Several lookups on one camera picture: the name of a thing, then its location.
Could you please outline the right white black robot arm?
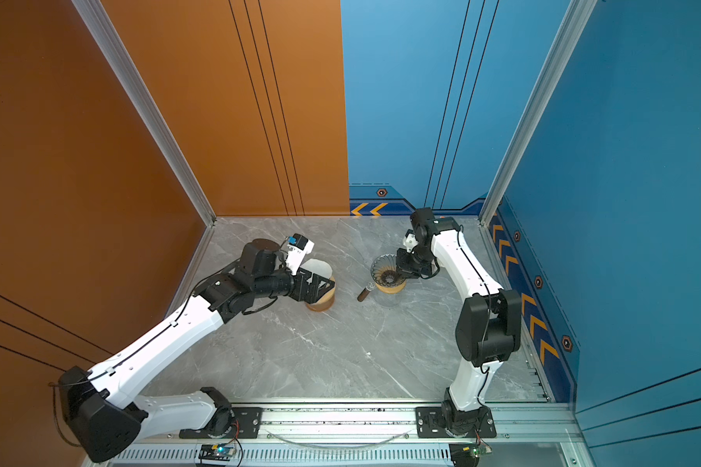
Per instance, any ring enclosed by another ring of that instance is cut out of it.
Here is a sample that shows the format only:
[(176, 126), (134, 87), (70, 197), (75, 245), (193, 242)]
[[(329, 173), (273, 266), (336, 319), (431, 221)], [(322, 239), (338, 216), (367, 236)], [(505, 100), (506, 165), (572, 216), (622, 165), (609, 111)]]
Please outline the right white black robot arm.
[(498, 369), (521, 348), (520, 296), (485, 270), (454, 218), (421, 208), (410, 221), (395, 256), (396, 271), (406, 279), (431, 279), (445, 270), (463, 300), (455, 329), (461, 360), (441, 404), (444, 427), (455, 437), (494, 438), (484, 396)]

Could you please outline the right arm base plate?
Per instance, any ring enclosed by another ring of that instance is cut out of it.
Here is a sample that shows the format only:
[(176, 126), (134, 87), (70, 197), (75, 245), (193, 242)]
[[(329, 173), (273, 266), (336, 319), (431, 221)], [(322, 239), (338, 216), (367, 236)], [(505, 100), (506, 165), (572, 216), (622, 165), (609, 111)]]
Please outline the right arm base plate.
[(492, 411), (487, 406), (462, 412), (442, 407), (417, 407), (416, 428), (419, 438), (482, 438), (498, 436)]

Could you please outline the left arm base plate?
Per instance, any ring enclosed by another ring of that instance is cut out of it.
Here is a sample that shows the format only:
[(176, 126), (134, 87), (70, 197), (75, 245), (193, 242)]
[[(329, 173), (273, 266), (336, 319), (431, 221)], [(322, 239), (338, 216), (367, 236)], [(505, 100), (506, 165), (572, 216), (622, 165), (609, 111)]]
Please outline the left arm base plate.
[(218, 410), (213, 419), (201, 429), (182, 429), (180, 439), (252, 440), (259, 435), (263, 409), (261, 407), (237, 407), (229, 411)]

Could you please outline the grey glass dripper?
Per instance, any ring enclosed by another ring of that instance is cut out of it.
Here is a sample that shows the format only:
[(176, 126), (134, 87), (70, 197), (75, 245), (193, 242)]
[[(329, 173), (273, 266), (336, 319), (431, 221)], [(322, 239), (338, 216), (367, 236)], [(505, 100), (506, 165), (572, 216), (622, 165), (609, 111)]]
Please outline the grey glass dripper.
[(395, 288), (406, 281), (397, 268), (395, 254), (384, 254), (377, 257), (372, 262), (370, 274), (377, 286), (385, 288)]

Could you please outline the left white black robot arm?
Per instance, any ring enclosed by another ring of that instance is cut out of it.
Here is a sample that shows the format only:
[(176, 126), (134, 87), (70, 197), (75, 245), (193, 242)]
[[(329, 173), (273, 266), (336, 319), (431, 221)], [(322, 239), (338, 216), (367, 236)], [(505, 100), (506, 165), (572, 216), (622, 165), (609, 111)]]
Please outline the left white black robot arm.
[(241, 257), (198, 282), (184, 304), (142, 337), (84, 371), (58, 380), (56, 411), (88, 459), (101, 463), (139, 439), (182, 432), (219, 439), (232, 435), (233, 406), (212, 386), (190, 394), (146, 397), (143, 389), (194, 344), (239, 315), (274, 305), (281, 297), (315, 305), (335, 287), (332, 267), (311, 258), (314, 245), (301, 235), (284, 244), (255, 239)]

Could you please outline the white paper coffee filter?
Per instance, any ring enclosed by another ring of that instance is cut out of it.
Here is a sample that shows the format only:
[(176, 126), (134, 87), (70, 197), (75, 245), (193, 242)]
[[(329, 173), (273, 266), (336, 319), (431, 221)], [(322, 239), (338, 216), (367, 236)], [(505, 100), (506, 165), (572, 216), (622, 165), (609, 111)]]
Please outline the white paper coffee filter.
[(333, 278), (332, 267), (325, 261), (319, 259), (307, 260), (301, 268), (317, 276), (324, 277), (326, 279)]

